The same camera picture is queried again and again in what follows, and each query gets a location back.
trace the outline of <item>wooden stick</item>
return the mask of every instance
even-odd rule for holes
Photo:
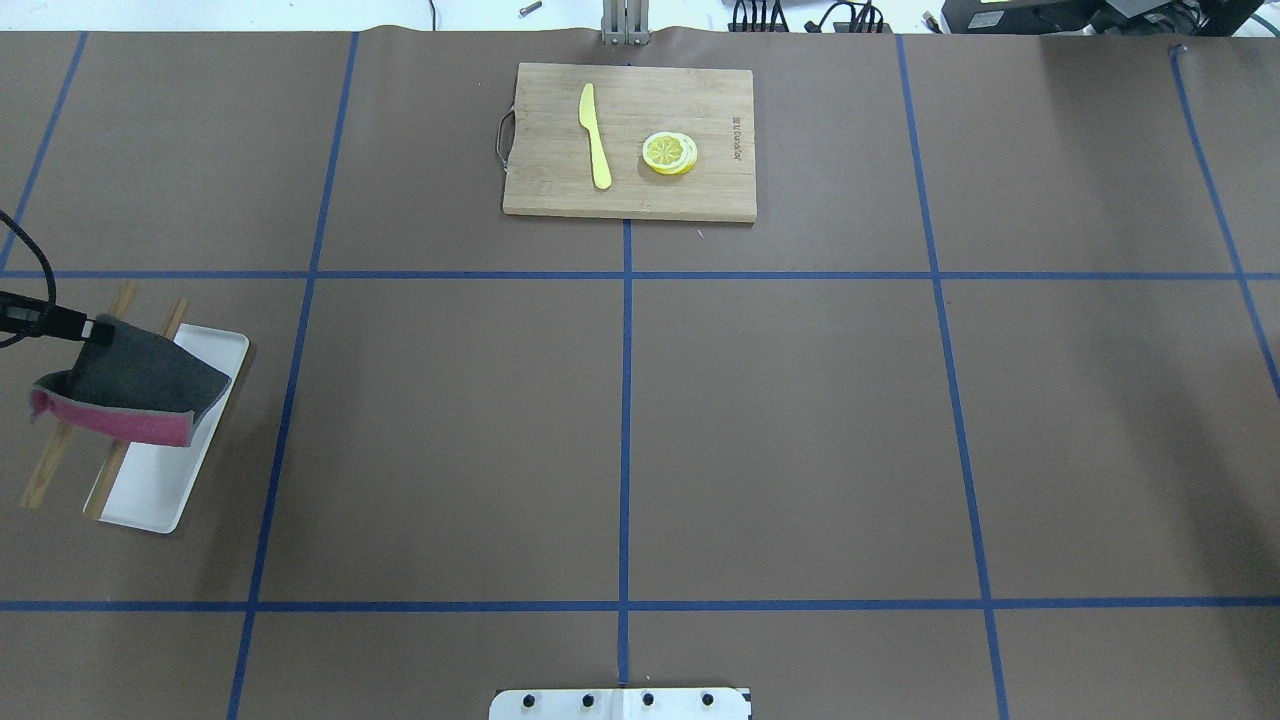
[[[111,301],[108,314],[123,318],[129,311],[129,305],[133,304],[133,296],[137,292],[137,282],[124,281],[120,283],[120,288],[115,292],[115,300]],[[49,484],[54,482],[54,473],[58,471],[58,464],[61,462],[63,454],[67,451],[67,445],[70,439],[72,425],[58,420],[52,434],[49,436],[49,442],[45,443],[45,451],[40,454],[36,470],[31,474],[31,479],[27,480],[27,491],[22,493],[22,507],[28,510],[40,509],[40,505],[45,501],[45,492],[49,491]]]
[[[169,310],[169,316],[165,318],[160,334],[165,340],[173,340],[178,334],[178,327],[182,325],[182,318],[186,314],[187,299],[179,297],[173,304],[173,309]],[[97,473],[97,480],[88,495],[88,502],[84,503],[84,515],[88,519],[102,519],[102,511],[106,510],[106,498],[111,497],[111,489],[115,488],[115,478],[120,475],[120,466],[124,465],[124,455],[129,451],[129,445],[123,439],[116,439],[111,442],[111,448],[106,451],[106,460],[102,461],[102,469]]]

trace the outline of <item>lemon slice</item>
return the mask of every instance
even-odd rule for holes
[[[681,132],[655,132],[644,141],[641,155],[655,173],[678,176],[687,173],[698,161],[698,145]]]

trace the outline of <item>gray cloth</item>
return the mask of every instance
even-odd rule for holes
[[[110,315],[95,322],[115,328],[110,345],[86,342],[70,370],[45,375],[37,386],[101,407],[195,413],[198,424],[230,384],[173,341]]]

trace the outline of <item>white metal bracket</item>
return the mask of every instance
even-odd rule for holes
[[[489,720],[750,720],[751,692],[739,688],[503,691]]]
[[[604,0],[600,40],[605,45],[649,45],[649,0]]]

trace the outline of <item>knife handle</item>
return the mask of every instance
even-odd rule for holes
[[[609,190],[609,186],[613,184],[613,174],[609,173],[609,161],[604,158],[600,132],[595,128],[588,128],[586,135],[591,138],[591,182],[599,190]]]

